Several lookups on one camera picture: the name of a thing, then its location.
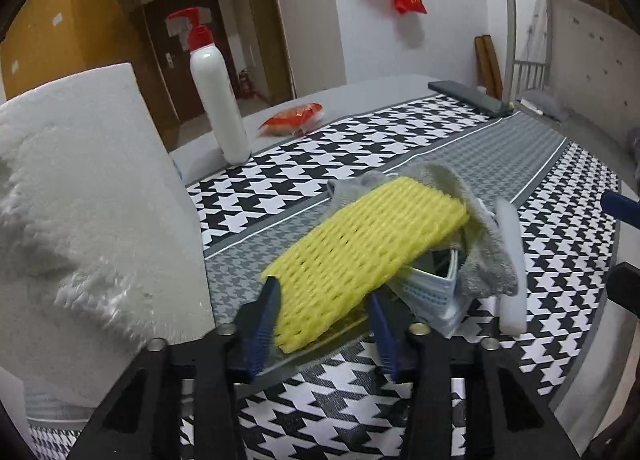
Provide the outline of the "white pump lotion bottle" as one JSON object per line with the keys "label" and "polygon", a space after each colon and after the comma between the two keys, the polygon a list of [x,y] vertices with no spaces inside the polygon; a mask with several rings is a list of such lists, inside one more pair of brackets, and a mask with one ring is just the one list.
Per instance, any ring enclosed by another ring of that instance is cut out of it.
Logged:
{"label": "white pump lotion bottle", "polygon": [[186,37],[190,72],[218,147],[228,165],[250,159],[250,141],[232,89],[224,55],[212,32],[201,22],[199,8],[186,8],[166,17],[169,35]]}

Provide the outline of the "grey fuzzy cloth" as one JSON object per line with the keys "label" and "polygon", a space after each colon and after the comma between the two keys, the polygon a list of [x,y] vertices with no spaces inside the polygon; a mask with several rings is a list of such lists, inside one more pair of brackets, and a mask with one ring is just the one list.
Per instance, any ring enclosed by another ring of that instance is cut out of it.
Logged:
{"label": "grey fuzzy cloth", "polygon": [[462,295],[486,299],[510,295],[515,276],[497,223],[460,176],[439,162],[419,160],[398,176],[367,172],[353,179],[328,183],[329,217],[337,211],[347,224],[364,230],[346,247],[357,269],[374,266],[367,293],[382,287],[404,265],[430,250],[460,249]]}

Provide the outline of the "houndstooth table cloth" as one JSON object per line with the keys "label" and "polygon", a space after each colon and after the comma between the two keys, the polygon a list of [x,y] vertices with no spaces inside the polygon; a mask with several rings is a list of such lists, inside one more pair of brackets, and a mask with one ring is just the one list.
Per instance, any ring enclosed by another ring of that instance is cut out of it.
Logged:
{"label": "houndstooth table cloth", "polygon": [[196,181],[217,328],[134,361],[41,459],[573,459],[550,402],[617,247],[616,174],[442,95]]}

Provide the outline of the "white foam stick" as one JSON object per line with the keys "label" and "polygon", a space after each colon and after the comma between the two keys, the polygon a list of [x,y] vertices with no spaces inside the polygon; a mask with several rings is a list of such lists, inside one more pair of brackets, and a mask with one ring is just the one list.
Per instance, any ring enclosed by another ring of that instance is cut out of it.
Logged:
{"label": "white foam stick", "polygon": [[506,199],[497,199],[496,220],[515,276],[514,291],[500,297],[499,328],[503,335],[518,337],[527,329],[527,276],[518,210]]}

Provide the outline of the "wooden wardrobe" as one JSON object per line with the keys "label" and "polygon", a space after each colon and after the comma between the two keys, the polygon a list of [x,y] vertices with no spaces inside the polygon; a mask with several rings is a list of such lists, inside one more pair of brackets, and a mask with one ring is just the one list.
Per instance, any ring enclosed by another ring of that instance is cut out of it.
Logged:
{"label": "wooden wardrobe", "polygon": [[96,67],[129,63],[140,90],[154,77],[140,0],[26,0],[1,42],[4,92]]}

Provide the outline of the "black smartphone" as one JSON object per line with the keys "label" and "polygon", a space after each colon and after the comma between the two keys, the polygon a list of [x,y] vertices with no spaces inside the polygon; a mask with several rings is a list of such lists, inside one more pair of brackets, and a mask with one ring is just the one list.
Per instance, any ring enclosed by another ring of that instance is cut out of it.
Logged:
{"label": "black smartphone", "polygon": [[427,87],[466,106],[473,107],[490,118],[504,118],[513,114],[513,108],[510,105],[457,81],[430,81],[427,83]]}

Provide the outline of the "red snack packet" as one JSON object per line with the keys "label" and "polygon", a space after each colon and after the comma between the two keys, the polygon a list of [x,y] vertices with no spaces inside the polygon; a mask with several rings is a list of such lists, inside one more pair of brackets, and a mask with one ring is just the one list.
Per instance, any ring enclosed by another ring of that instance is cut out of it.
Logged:
{"label": "red snack packet", "polygon": [[260,136],[284,136],[307,133],[317,127],[324,114],[319,103],[307,103],[280,110],[268,118],[258,130]]}

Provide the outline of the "metal bunk bed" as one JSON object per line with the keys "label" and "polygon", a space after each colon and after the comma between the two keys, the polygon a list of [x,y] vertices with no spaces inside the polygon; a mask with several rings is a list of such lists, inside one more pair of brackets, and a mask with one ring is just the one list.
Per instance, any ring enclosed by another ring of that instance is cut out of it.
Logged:
{"label": "metal bunk bed", "polygon": [[639,125],[639,29],[618,0],[537,0],[518,43],[518,0],[506,0],[503,97],[528,90],[587,119],[620,145]]}

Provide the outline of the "dark brown entrance door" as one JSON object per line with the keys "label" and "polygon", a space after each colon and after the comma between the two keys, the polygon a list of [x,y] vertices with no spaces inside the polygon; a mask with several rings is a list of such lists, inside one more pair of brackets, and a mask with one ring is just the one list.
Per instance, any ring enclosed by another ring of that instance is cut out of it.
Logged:
{"label": "dark brown entrance door", "polygon": [[169,14],[197,6],[201,21],[212,32],[217,48],[226,63],[234,96],[239,93],[239,79],[230,49],[219,0],[152,0],[143,5],[146,26],[160,70],[180,123],[204,115],[190,72],[188,40],[179,34],[171,35],[166,18]]}

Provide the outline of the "yellow foam net sleeve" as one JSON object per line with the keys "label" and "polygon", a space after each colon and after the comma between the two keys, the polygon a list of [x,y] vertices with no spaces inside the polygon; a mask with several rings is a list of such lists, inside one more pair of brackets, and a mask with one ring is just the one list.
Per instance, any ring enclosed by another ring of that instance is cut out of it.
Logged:
{"label": "yellow foam net sleeve", "polygon": [[277,347],[291,354],[317,340],[469,217],[463,201],[407,176],[338,209],[262,272],[281,286]]}

